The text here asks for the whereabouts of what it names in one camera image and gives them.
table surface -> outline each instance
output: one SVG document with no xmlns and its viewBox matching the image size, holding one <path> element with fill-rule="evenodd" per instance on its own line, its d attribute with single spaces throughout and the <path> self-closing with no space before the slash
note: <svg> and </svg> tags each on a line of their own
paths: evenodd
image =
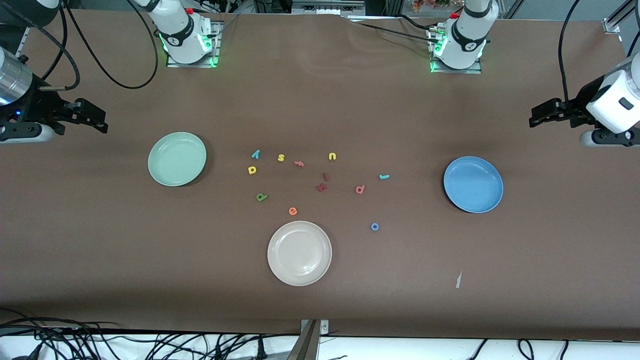
<svg viewBox="0 0 640 360">
<path fill-rule="evenodd" d="M 148 77 L 135 14 L 77 17 L 114 77 Z M 498 21 L 483 74 L 461 76 L 430 73 L 424 43 L 340 17 L 240 15 L 217 69 L 161 67 L 141 90 L 109 82 L 70 29 L 82 82 L 62 95 L 103 108 L 109 133 L 69 125 L 50 143 L 0 148 L 0 303 L 139 329 L 296 332 L 328 318 L 354 335 L 637 339 L 640 154 L 586 149 L 586 127 L 528 126 L 533 106 L 562 94 L 560 27 Z M 571 94 L 623 58 L 599 22 L 572 22 L 565 39 Z M 56 48 L 32 31 L 23 53 L 41 74 Z M 73 81 L 66 60 L 49 81 Z M 208 160 L 169 188 L 147 156 L 175 131 L 198 135 Z M 489 213 L 443 191 L 466 155 L 504 180 Z M 331 267 L 311 286 L 269 270 L 269 239 L 292 220 L 331 239 Z"/>
</svg>

